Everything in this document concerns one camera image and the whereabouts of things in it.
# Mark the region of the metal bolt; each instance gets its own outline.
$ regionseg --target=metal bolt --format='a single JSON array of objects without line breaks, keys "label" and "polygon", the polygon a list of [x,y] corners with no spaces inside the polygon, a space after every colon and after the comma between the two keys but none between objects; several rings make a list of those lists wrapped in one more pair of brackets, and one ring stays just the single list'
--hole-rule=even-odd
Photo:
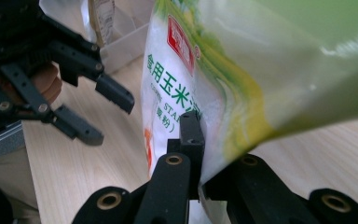
[{"label": "metal bolt", "polygon": [[0,110],[5,111],[10,108],[10,103],[8,101],[4,101],[0,104]]},{"label": "metal bolt", "polygon": [[42,104],[39,106],[39,108],[37,109],[40,113],[44,113],[48,110],[48,105],[46,104]]},{"label": "metal bolt", "polygon": [[98,49],[98,45],[92,45],[92,46],[91,46],[91,50],[92,50],[92,51],[96,51],[97,49]]},{"label": "metal bolt", "polygon": [[103,70],[103,65],[102,65],[101,63],[97,63],[97,64],[95,65],[95,69],[96,69],[97,71],[101,71],[101,70]]}]

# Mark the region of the wooden table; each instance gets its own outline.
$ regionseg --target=wooden table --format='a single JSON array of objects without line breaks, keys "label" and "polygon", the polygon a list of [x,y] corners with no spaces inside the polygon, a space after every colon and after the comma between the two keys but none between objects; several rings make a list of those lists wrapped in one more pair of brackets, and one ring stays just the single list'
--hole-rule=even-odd
[{"label": "wooden table", "polygon": [[[78,14],[62,20],[81,33]],[[24,122],[28,156],[43,223],[70,223],[97,189],[117,186],[132,191],[147,181],[140,89],[142,57],[113,78],[135,96],[131,115],[107,102],[84,78],[79,87],[64,85],[55,106],[65,103],[105,135],[100,147],[71,141],[50,125]],[[262,157],[290,187],[308,197],[313,189],[332,188],[358,202],[358,121],[266,143]]]}]

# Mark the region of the plastic bag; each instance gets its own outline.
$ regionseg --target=plastic bag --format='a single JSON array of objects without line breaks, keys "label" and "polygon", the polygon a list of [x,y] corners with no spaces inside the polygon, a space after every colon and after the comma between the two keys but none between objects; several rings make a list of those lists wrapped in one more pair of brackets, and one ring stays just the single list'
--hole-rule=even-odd
[{"label": "plastic bag", "polygon": [[82,0],[81,12],[89,39],[101,48],[113,42],[114,0]]},{"label": "plastic bag", "polygon": [[201,114],[203,184],[271,138],[358,118],[358,2],[157,0],[142,87],[150,174]]}]

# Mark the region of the screw hole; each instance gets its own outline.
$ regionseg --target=screw hole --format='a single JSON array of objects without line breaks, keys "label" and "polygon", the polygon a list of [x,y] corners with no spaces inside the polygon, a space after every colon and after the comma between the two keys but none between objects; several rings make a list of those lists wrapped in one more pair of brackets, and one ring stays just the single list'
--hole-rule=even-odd
[{"label": "screw hole", "polygon": [[165,161],[169,165],[177,165],[177,164],[182,163],[183,159],[179,156],[170,156],[170,157],[167,157],[167,159],[165,159]]},{"label": "screw hole", "polygon": [[120,203],[121,195],[118,192],[109,192],[98,199],[97,206],[102,210],[109,210],[117,207]]},{"label": "screw hole", "polygon": [[103,70],[103,65],[101,63],[97,63],[97,64],[95,64],[95,69],[97,71],[101,71],[101,70]]},{"label": "screw hole", "polygon": [[241,159],[241,162],[245,165],[249,165],[249,166],[255,166],[258,164],[257,159],[250,157],[250,156],[245,156]]},{"label": "screw hole", "polygon": [[340,213],[347,213],[351,211],[351,206],[344,199],[336,195],[325,194],[322,196],[322,202],[324,202],[324,204],[329,208]]}]

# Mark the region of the corn starch bag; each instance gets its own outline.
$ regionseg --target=corn starch bag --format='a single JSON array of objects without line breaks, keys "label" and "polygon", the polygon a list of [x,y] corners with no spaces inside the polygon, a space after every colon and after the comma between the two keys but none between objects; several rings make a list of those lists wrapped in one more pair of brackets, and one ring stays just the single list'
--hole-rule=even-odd
[{"label": "corn starch bag", "polygon": [[203,184],[263,141],[358,118],[358,1],[157,0],[142,88],[150,174],[197,110]]}]

